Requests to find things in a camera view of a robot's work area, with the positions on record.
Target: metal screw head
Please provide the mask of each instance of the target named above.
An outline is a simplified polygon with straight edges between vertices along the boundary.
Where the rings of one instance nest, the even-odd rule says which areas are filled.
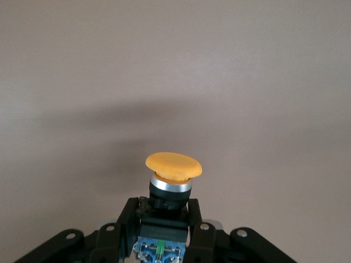
[[[243,229],[239,229],[236,234],[239,236],[239,237],[247,237],[247,232]]]
[[[72,238],[75,238],[76,237],[76,234],[75,233],[69,233],[67,236],[66,236],[66,239],[72,239]]]
[[[206,223],[203,223],[203,224],[200,225],[200,229],[202,229],[202,230],[209,230],[210,226],[208,224],[206,224]]]

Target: yellow push button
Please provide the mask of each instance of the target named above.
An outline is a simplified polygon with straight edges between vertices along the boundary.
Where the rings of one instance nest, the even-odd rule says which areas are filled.
[[[197,160],[174,152],[154,153],[145,163],[159,177],[170,181],[188,181],[202,173],[201,164]]]

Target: beige wall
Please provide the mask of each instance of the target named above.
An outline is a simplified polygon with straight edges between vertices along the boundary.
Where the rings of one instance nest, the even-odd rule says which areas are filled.
[[[0,60],[3,262],[118,217],[156,151],[226,231],[350,262],[350,1],[1,1]]]

